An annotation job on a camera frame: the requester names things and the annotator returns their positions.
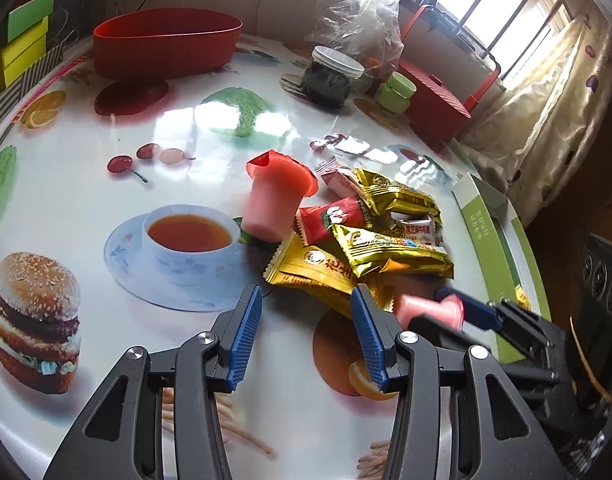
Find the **black speaker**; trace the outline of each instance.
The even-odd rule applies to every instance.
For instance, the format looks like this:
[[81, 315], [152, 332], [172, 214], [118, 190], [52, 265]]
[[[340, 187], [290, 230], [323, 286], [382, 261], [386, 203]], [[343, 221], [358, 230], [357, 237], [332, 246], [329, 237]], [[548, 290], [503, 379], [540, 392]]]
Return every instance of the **black speaker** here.
[[[574, 316], [574, 332], [599, 383], [612, 393], [612, 243], [589, 234], [584, 249], [582, 301]], [[581, 406], [592, 409], [601, 395], [592, 385], [577, 344], [569, 330], [566, 361]]]

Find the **plastic bag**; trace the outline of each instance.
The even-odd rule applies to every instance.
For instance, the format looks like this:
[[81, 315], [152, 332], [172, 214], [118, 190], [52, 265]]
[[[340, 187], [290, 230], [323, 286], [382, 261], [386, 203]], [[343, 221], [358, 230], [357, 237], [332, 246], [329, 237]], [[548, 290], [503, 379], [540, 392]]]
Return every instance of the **plastic bag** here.
[[399, 66], [399, 0], [318, 0], [315, 30], [306, 41], [340, 50], [376, 78]]

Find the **burger patty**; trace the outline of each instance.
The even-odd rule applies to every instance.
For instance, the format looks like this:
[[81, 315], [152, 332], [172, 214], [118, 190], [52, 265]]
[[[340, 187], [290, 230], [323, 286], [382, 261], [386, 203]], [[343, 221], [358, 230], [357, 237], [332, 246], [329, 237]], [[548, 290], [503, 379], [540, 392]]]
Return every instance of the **burger patty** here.
[[2, 316], [10, 324], [17, 327], [22, 332], [26, 332], [34, 337], [41, 338], [48, 342], [67, 342], [68, 337], [77, 332], [80, 320], [77, 318], [64, 321], [41, 321], [32, 317], [24, 316], [14, 308], [10, 307], [0, 294], [0, 308]]

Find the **jelly cup lid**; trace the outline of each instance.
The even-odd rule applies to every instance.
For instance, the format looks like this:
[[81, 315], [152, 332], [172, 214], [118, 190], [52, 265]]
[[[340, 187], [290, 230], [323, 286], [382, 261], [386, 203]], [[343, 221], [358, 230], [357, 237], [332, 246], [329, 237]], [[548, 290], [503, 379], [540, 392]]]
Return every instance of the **jelly cup lid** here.
[[327, 46], [316, 46], [312, 59], [348, 77], [357, 79], [363, 75], [363, 66], [352, 57]]
[[402, 76], [399, 72], [391, 73], [386, 84], [405, 99], [410, 99], [410, 97], [417, 92], [415, 83], [410, 81], [407, 77]]
[[246, 172], [255, 178], [269, 171], [278, 171], [293, 178], [304, 189], [304, 196], [313, 196], [319, 190], [317, 177], [306, 166], [283, 153], [269, 150], [246, 163]]

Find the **patterned curtain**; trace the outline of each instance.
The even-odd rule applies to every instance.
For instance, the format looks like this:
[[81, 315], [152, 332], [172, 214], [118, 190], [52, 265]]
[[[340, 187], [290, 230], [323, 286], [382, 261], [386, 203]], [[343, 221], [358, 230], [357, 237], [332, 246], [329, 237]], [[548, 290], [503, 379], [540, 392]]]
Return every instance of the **patterned curtain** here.
[[512, 202], [524, 226], [583, 162], [612, 94], [612, 29], [588, 4], [549, 52], [459, 135], [484, 180]]

